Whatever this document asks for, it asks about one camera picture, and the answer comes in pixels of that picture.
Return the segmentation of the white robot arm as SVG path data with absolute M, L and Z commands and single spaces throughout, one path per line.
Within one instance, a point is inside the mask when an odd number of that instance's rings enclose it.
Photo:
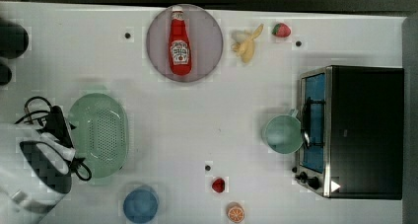
M 38 224 L 71 190 L 75 149 L 36 126 L 0 132 L 1 224 Z

